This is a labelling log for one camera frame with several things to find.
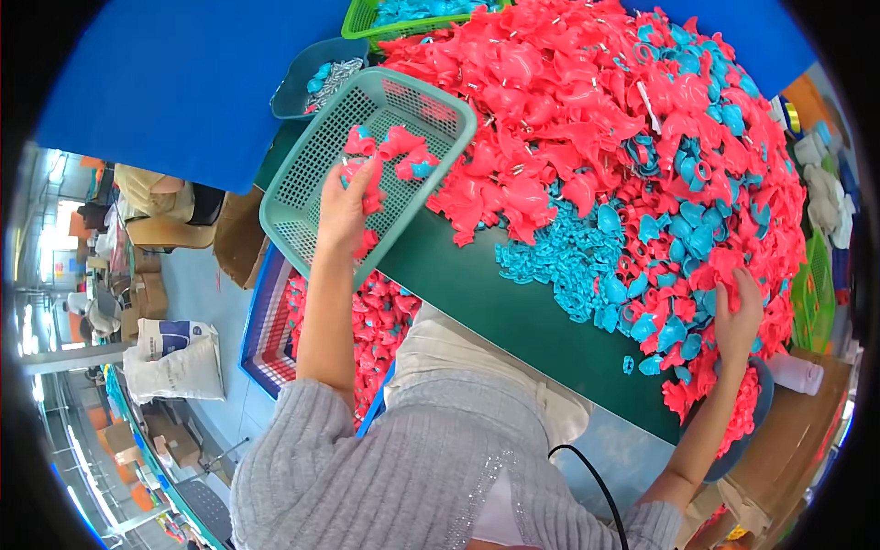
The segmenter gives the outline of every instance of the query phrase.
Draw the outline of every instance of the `pile of plastic parts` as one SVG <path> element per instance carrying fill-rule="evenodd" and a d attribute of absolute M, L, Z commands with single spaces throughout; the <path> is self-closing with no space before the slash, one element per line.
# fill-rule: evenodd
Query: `pile of plastic parts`
<path fill-rule="evenodd" d="M 363 69 L 363 59 L 359 58 L 341 63 L 324 63 L 318 67 L 318 72 L 305 85 L 311 95 L 309 100 L 305 102 L 303 114 L 314 113 L 326 105 L 330 96 L 342 88 L 345 81 L 361 69 Z"/>
<path fill-rule="evenodd" d="M 348 155 L 363 155 L 363 157 L 342 158 L 342 186 L 345 188 L 348 188 L 348 183 L 367 158 L 378 156 L 382 161 L 376 163 L 372 180 L 363 194 L 363 213 L 366 216 L 379 212 L 385 199 L 385 192 L 379 189 L 384 162 L 391 161 L 399 155 L 406 155 L 394 166 L 394 171 L 400 180 L 422 180 L 430 176 L 440 164 L 440 159 L 428 152 L 425 138 L 414 136 L 402 126 L 391 126 L 377 147 L 376 138 L 373 137 L 370 129 L 357 124 L 348 131 L 348 140 L 342 150 Z M 378 242 L 379 236 L 375 230 L 364 230 L 363 242 L 355 252 L 355 258 L 366 257 Z"/>
<path fill-rule="evenodd" d="M 679 367 L 663 394 L 682 422 L 717 380 L 715 287 L 735 311 L 732 268 L 747 267 L 766 297 L 752 352 L 784 352 L 804 191 L 768 102 L 719 33 L 658 8 L 631 16 L 616 0 L 522 0 L 429 37 L 379 45 L 384 66 L 484 120 L 428 201 L 459 246 L 506 228 L 502 276 L 552 284 L 575 322 L 636 339 L 643 374 Z M 757 392 L 747 376 L 722 449 L 753 429 Z"/>
<path fill-rule="evenodd" d="M 296 275 L 288 282 L 285 299 L 290 312 L 290 356 L 297 358 L 303 330 L 308 282 Z M 396 282 L 373 271 L 351 297 L 351 328 L 355 339 L 355 429 L 358 429 L 373 398 L 382 387 L 397 348 L 413 324 L 422 301 Z"/>
<path fill-rule="evenodd" d="M 479 6 L 487 6 L 491 11 L 498 9 L 498 3 L 494 0 L 384 0 L 376 6 L 378 17 L 372 26 L 375 28 L 403 21 L 464 15 Z"/>

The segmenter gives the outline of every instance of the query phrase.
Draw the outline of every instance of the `blue plastic bowl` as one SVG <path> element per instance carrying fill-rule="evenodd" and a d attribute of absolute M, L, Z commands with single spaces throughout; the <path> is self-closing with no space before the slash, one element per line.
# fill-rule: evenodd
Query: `blue plastic bowl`
<path fill-rule="evenodd" d="M 358 40 L 331 38 L 315 42 L 299 52 L 288 67 L 287 76 L 269 101 L 272 115 L 284 120 L 311 120 L 315 113 L 303 114 L 310 95 L 305 87 L 318 72 L 318 68 L 327 62 L 345 62 L 360 57 L 366 69 L 370 66 L 367 62 L 369 52 L 370 41 L 365 38 Z"/>
<path fill-rule="evenodd" d="M 752 421 L 755 422 L 755 429 L 752 430 L 751 434 L 746 434 L 742 439 L 738 439 L 730 444 L 730 450 L 724 453 L 724 456 L 717 458 L 715 462 L 712 463 L 706 477 L 703 479 L 704 483 L 715 483 L 727 475 L 727 472 L 732 470 L 733 466 L 737 465 L 737 462 L 743 457 L 743 453 L 749 447 L 749 443 L 752 442 L 752 438 L 758 433 L 758 430 L 767 418 L 767 414 L 770 412 L 770 405 L 773 403 L 774 392 L 773 374 L 759 357 L 749 357 L 749 365 L 758 371 L 758 386 L 761 388 L 761 393 L 758 394 L 758 403 L 755 405 L 755 412 L 752 415 Z M 715 370 L 715 374 L 721 372 L 720 358 L 715 362 L 713 369 Z M 681 426 L 682 434 L 684 434 L 687 427 L 691 425 L 691 420 L 693 420 L 697 411 L 700 410 L 703 401 L 704 400 L 699 400 L 693 404 L 693 407 L 691 407 L 691 412 L 688 413 L 685 423 Z"/>

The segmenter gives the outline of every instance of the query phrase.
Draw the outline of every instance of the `beige pants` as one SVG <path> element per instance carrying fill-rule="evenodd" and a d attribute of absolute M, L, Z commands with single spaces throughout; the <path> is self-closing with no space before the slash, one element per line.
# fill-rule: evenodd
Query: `beige pants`
<path fill-rule="evenodd" d="M 586 429 L 593 404 L 514 356 L 469 331 L 437 308 L 422 304 L 396 355 L 394 376 L 385 385 L 385 403 L 408 376 L 437 369 L 462 369 L 507 378 L 533 392 L 553 448 L 571 443 Z"/>

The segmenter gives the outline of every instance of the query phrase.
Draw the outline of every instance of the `white plastic bag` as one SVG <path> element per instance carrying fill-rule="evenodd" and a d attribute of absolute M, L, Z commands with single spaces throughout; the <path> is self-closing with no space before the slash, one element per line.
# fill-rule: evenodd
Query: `white plastic bag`
<path fill-rule="evenodd" d="M 138 405 L 154 397 L 224 400 L 220 346 L 211 325 L 139 319 L 137 346 L 122 354 L 128 392 Z"/>

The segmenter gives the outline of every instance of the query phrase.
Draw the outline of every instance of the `gray knit sweater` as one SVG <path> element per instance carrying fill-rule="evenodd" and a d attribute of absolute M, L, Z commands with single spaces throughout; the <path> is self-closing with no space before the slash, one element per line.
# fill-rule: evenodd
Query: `gray knit sweater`
<path fill-rule="evenodd" d="M 271 426 L 232 482 L 236 547 L 461 549 L 502 466 L 526 545 L 620 547 L 616 529 L 577 504 L 547 460 L 538 404 L 523 388 L 437 370 L 398 395 L 357 439 L 329 386 L 284 386 Z M 667 502 L 623 515 L 633 550 L 671 549 L 680 522 Z"/>

